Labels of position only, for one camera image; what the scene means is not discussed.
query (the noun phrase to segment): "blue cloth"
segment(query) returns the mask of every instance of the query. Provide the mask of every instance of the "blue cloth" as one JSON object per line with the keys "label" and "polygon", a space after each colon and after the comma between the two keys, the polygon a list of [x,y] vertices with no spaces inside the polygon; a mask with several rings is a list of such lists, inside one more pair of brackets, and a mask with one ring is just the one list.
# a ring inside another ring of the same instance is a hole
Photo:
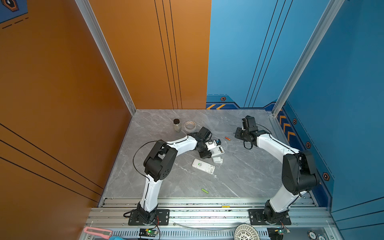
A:
{"label": "blue cloth", "polygon": [[124,240],[124,239],[122,239],[121,237],[118,237],[118,236],[113,236],[109,240]]}

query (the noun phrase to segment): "metal mounting plate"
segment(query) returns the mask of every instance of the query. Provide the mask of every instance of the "metal mounting plate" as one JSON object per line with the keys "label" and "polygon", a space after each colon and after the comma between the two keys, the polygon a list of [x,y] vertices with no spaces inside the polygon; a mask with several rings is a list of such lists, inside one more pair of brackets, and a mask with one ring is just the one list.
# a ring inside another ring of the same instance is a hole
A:
{"label": "metal mounting plate", "polygon": [[[264,209],[249,209],[248,210],[249,220],[251,221],[251,225],[270,225],[270,226],[280,225],[279,223],[271,225],[268,222],[266,222],[264,220],[264,217],[263,217],[263,211],[264,211]],[[284,214],[283,224],[284,225],[291,225],[292,224],[288,213]]]}
{"label": "metal mounting plate", "polygon": [[[166,226],[169,223],[169,209],[157,209],[156,216],[159,217],[159,226]],[[129,216],[128,225],[130,226],[144,226],[144,219],[139,215],[138,211],[132,211]]]}

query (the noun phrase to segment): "black line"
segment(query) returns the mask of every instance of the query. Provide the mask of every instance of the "black line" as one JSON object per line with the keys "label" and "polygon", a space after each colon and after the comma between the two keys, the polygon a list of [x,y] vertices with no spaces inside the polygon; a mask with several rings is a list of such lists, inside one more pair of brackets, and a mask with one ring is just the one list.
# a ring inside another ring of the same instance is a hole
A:
{"label": "black line", "polygon": [[[377,212],[371,212],[371,213],[369,213],[369,214],[362,214],[362,215],[355,216],[355,217],[362,217],[362,216],[366,216],[366,215],[377,214],[377,213],[379,213],[379,212],[384,212],[384,210],[377,211]],[[345,218],[345,219],[340,219],[340,220],[336,220],[335,222],[343,221],[343,220],[347,220],[347,219],[351,219],[351,218],[355,218],[355,217],[349,217],[349,218]]]}
{"label": "black line", "polygon": [[175,107],[173,106],[172,91],[170,89],[170,82],[169,82],[168,68],[167,68],[167,61],[166,61],[166,54],[164,52],[163,38],[161,37],[160,22],[159,22],[159,15],[157,13],[156,0],[153,0],[153,2],[155,3],[155,9],[156,9],[156,15],[157,15],[157,23],[159,24],[159,31],[160,31],[161,46],[163,47],[164,62],[166,63],[166,71],[167,71],[167,77],[168,77],[170,99],[172,101],[172,108],[175,109]]}
{"label": "black line", "polygon": [[256,64],[256,67],[255,67],[255,72],[253,73],[253,77],[252,77],[251,84],[249,85],[249,89],[248,89],[247,97],[245,98],[244,108],[245,108],[245,104],[247,103],[247,99],[248,99],[249,91],[251,90],[251,86],[252,86],[252,83],[253,83],[253,78],[255,77],[256,69],[257,69],[257,66],[259,65],[259,61],[260,61],[260,57],[261,57],[261,55],[262,55],[262,51],[263,51],[263,48],[264,48],[265,40],[266,40],[266,37],[267,37],[268,32],[269,32],[269,27],[271,26],[271,23],[272,23],[273,15],[275,14],[275,10],[276,10],[276,6],[277,6],[277,2],[278,2],[278,1],[279,1],[279,0],[276,1],[276,5],[275,5],[275,8],[274,8],[273,13],[272,13],[271,21],[269,22],[268,30],[266,31],[266,34],[265,34],[265,38],[264,38],[264,42],[263,42],[263,46],[262,46],[262,49],[260,50],[259,59],[257,60],[257,64]]}
{"label": "black line", "polygon": [[345,228],[345,229],[339,229],[339,231],[341,231],[341,230],[348,230],[348,229],[354,229],[354,228],[360,228],[360,227],[370,227],[370,226],[376,226],[376,225],[382,225],[382,224],[384,224],[384,222],[376,223],[376,224],[370,224],[370,225],[365,225],[365,226],[359,226],[359,227],[350,227],[350,228]]}
{"label": "black line", "polygon": [[[59,185],[59,186],[61,186],[61,187],[64,187],[63,185],[58,184],[57,182],[54,182],[54,181],[52,181],[52,180],[50,180],[50,179],[48,179],[48,178],[46,178],[46,177],[43,177],[43,176],[41,176],[41,175],[39,175],[39,174],[37,174],[37,173],[35,173],[35,172],[32,172],[31,170],[28,170],[28,169],[26,169],[26,168],[24,168],[24,167],[22,167],[22,166],[20,166],[20,165],[17,165],[16,163],[13,163],[13,162],[11,162],[11,161],[9,161],[9,160],[3,158],[3,157],[0,157],[0,158],[3,159],[3,160],[5,160],[5,161],[7,161],[7,162],[9,162],[9,163],[12,163],[12,164],[15,165],[15,166],[18,166],[19,168],[22,168],[22,169],[24,169],[24,170],[27,170],[27,171],[30,172],[30,173],[33,173],[33,174],[35,174],[35,175],[37,175],[37,176],[39,176],[39,177],[42,177],[42,178],[44,178],[44,179],[46,179],[46,180],[48,180],[48,181],[50,181],[50,182],[53,182],[54,184],[57,184],[57,185]],[[69,189],[69,188],[67,188],[67,187],[64,187],[64,188],[65,188],[65,189],[68,189],[69,191],[72,191],[72,192],[74,192],[74,193],[77,193],[77,194],[79,194],[79,195],[81,195],[81,196],[83,196],[83,197],[86,197],[86,198],[88,198],[89,200],[92,200],[92,201],[94,201],[94,202],[97,203],[97,201],[95,201],[95,200],[93,200],[93,199],[91,199],[91,198],[89,198],[89,197],[87,197],[87,196],[84,196],[83,194],[80,194],[80,193],[78,193],[78,192],[75,192],[74,190]]]}
{"label": "black line", "polygon": [[175,75],[173,74],[172,56],[170,55],[170,46],[169,46],[169,37],[168,37],[167,20],[166,20],[166,10],[164,9],[164,0],[161,0],[161,2],[163,3],[164,21],[166,22],[166,31],[167,31],[167,40],[168,40],[169,58],[170,58],[170,66],[171,66],[171,68],[172,68],[173,87],[175,88],[176,105],[177,105],[177,109],[179,109],[179,103],[178,103],[178,101],[177,101],[177,94],[176,94]]}
{"label": "black line", "polygon": [[251,99],[249,100],[248,107],[250,106],[251,101],[252,101],[253,94],[255,93],[255,89],[256,89],[256,86],[257,86],[257,82],[259,81],[260,74],[261,74],[261,72],[262,72],[262,69],[263,69],[263,66],[264,66],[266,57],[267,57],[268,52],[269,52],[269,47],[271,46],[271,43],[272,43],[272,40],[273,40],[273,36],[275,35],[275,31],[276,31],[277,25],[279,24],[279,20],[280,20],[280,17],[281,17],[281,13],[283,12],[285,2],[286,2],[286,0],[284,0],[284,4],[283,4],[283,7],[281,8],[281,12],[280,12],[279,18],[277,19],[277,23],[276,23],[276,26],[275,26],[275,30],[273,31],[273,34],[272,34],[272,37],[271,37],[271,41],[269,42],[269,46],[268,46],[268,49],[267,49],[266,54],[265,54],[265,58],[264,58],[264,61],[263,61],[263,65],[262,65],[262,67],[260,68],[259,76],[257,77],[257,81],[256,81],[256,84],[255,84],[255,88],[253,89],[253,92],[252,92],[252,95],[251,95]]}
{"label": "black line", "polygon": [[[366,204],[366,203],[368,203],[368,202],[373,202],[373,201],[376,201],[376,200],[379,200],[379,199],[383,199],[383,198],[384,198],[384,197],[379,197],[379,198],[372,199],[372,200],[369,200],[369,201],[366,201],[366,202],[362,202],[362,203],[360,203],[360,204],[356,204],[356,205],[353,205],[353,206],[350,206],[350,207],[356,207],[356,206],[358,206],[358,205]],[[333,211],[333,212],[331,212],[331,213],[338,212],[338,211],[341,211],[341,210],[344,210],[344,209],[348,209],[348,208],[350,208],[350,207],[345,207],[345,208],[343,208],[343,209],[339,209],[339,210]]]}
{"label": "black line", "polygon": [[15,133],[14,131],[10,130],[9,128],[7,128],[6,126],[4,126],[3,124],[0,123],[0,126],[3,126],[5,127],[7,130],[9,130],[10,132],[12,132],[13,134],[15,134],[16,136],[20,137],[21,139],[23,139],[24,141],[26,141],[27,143],[31,144],[32,146],[34,146],[35,148],[39,149],[40,151],[42,151],[43,153],[47,154],[48,156],[50,156],[51,158],[55,159],[56,161],[58,161],[59,163],[61,163],[62,165],[66,166],[67,168],[71,169],[72,171],[74,171],[75,173],[79,174],[80,176],[82,176],[83,178],[87,179],[88,181],[92,182],[91,180],[89,180],[88,178],[84,177],[83,175],[81,175],[80,173],[78,173],[77,171],[73,170],[72,168],[70,168],[69,166],[67,166],[66,164],[64,164],[63,162],[59,161],[57,158],[53,157],[51,154],[45,152],[44,150],[42,150],[41,148],[39,148],[38,146],[36,146],[35,144],[31,143],[30,141],[26,140],[25,138],[23,138],[22,136],[20,136],[19,134]]}
{"label": "black line", "polygon": [[61,173],[61,172],[59,172],[59,171],[57,171],[57,170],[53,169],[52,167],[50,167],[50,166],[48,166],[48,165],[46,165],[46,164],[44,164],[44,163],[40,162],[40,161],[39,161],[39,160],[37,160],[36,158],[33,158],[33,157],[31,157],[30,155],[26,154],[25,152],[23,152],[23,151],[21,151],[21,150],[19,150],[19,149],[15,148],[15,147],[13,147],[12,145],[10,145],[10,144],[8,144],[8,143],[4,142],[3,140],[1,140],[1,139],[0,139],[0,142],[2,142],[2,143],[5,143],[6,145],[10,146],[11,148],[13,148],[13,149],[15,149],[15,150],[17,150],[17,151],[21,152],[22,154],[24,154],[24,155],[26,155],[26,156],[28,156],[28,157],[32,158],[33,160],[35,160],[35,161],[37,161],[37,162],[39,162],[39,163],[43,164],[44,166],[46,166],[46,167],[48,167],[48,168],[50,168],[50,169],[54,170],[55,172],[57,172],[57,173],[59,173],[59,174],[63,175],[64,177],[66,177],[66,178],[68,178],[68,179],[71,179],[71,180],[72,180],[72,181],[74,181],[75,183],[78,183],[78,184],[80,184],[81,186],[85,187],[86,189],[89,189],[89,190],[91,190],[92,192],[94,192],[94,193],[96,193],[96,194],[98,194],[98,195],[100,195],[100,196],[101,196],[101,194],[99,194],[99,193],[95,192],[94,190],[92,190],[92,189],[90,189],[90,188],[87,188],[86,186],[82,185],[81,183],[79,183],[79,182],[77,182],[77,181],[73,180],[72,178],[70,178],[70,177],[68,177],[68,176],[64,175],[63,173]]}
{"label": "black line", "polygon": [[2,29],[7,28],[7,27],[9,27],[9,26],[12,26],[12,24],[10,24],[10,25],[8,25],[8,26],[5,26],[5,27],[3,27]]}
{"label": "black line", "polygon": [[253,107],[253,105],[255,104],[255,101],[256,101],[257,95],[259,94],[260,88],[261,88],[261,86],[262,86],[262,84],[263,84],[263,80],[264,80],[264,77],[265,77],[265,73],[266,73],[266,71],[268,70],[268,67],[269,67],[269,63],[271,62],[271,59],[272,59],[273,53],[274,53],[274,51],[275,51],[275,48],[276,48],[276,45],[277,45],[277,41],[279,41],[279,38],[280,38],[280,34],[281,34],[282,30],[283,30],[283,27],[284,27],[284,23],[285,23],[285,20],[287,19],[287,16],[288,16],[289,10],[291,9],[292,3],[293,3],[293,0],[291,1],[291,5],[289,5],[289,8],[288,8],[288,12],[287,12],[287,15],[285,15],[285,19],[284,19],[283,25],[282,25],[282,27],[281,27],[281,29],[280,29],[280,33],[279,33],[279,36],[277,37],[277,40],[276,40],[275,46],[273,47],[273,51],[272,51],[271,57],[269,58],[269,62],[268,62],[268,65],[266,66],[266,69],[265,69],[265,72],[264,72],[264,75],[263,75],[262,81],[261,81],[261,83],[260,83],[259,89],[257,90],[257,94],[256,94],[256,97],[255,97],[255,100],[253,101],[252,107]]}
{"label": "black line", "polygon": [[177,63],[177,54],[176,54],[175,30],[173,29],[172,7],[171,7],[171,5],[170,5],[170,0],[169,0],[169,8],[170,8],[170,18],[171,18],[171,20],[172,20],[173,43],[175,44],[175,56],[176,56],[176,68],[177,68],[177,80],[179,81],[180,103],[181,103],[181,109],[183,109],[183,101],[182,101],[182,98],[181,98],[181,88],[180,88],[179,65],[178,65],[178,63]]}
{"label": "black line", "polygon": [[14,18],[18,18],[18,17],[20,17],[20,16],[23,16],[23,15],[25,15],[25,14],[27,14],[27,13],[28,13],[28,12],[26,12],[26,13],[23,13],[23,14],[21,14],[21,15],[18,15],[18,16],[16,16],[16,17],[13,17],[13,18],[7,19],[7,20],[5,20],[5,21],[2,21],[1,23],[5,23],[6,21],[12,20],[12,19],[14,19]]}

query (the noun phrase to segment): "orange wall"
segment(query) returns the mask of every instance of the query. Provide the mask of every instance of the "orange wall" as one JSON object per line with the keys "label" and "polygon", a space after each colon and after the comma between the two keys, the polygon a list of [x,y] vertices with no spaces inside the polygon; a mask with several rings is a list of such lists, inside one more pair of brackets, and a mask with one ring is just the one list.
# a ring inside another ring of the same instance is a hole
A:
{"label": "orange wall", "polygon": [[2,237],[77,239],[130,113],[75,1],[28,1],[0,39]]}
{"label": "orange wall", "polygon": [[138,109],[205,109],[210,0],[90,1]]}

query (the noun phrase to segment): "marble table surface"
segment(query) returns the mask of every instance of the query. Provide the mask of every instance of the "marble table surface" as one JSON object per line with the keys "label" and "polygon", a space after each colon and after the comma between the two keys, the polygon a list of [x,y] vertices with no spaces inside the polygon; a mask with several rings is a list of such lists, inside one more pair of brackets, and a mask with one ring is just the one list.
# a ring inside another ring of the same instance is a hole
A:
{"label": "marble table surface", "polygon": [[[282,164],[258,147],[247,150],[243,141],[234,137],[237,127],[242,126],[246,115],[255,117],[256,123],[267,127],[277,139],[286,142],[277,121],[264,110],[137,110],[121,146],[112,169],[105,197],[141,198],[145,177],[139,175],[133,165],[132,157],[137,149],[148,141],[163,139],[174,141],[184,137],[184,127],[177,133],[173,129],[173,119],[179,118],[184,124],[187,120],[197,123],[196,131],[202,126],[212,132],[212,139],[220,139],[225,154],[223,164],[213,163],[212,158],[204,159],[216,166],[213,175],[192,167],[197,151],[189,151],[175,160],[173,168],[162,183],[159,197],[241,197],[270,198],[282,185]],[[144,173],[143,161],[154,143],[144,146],[135,157],[135,166]]]}

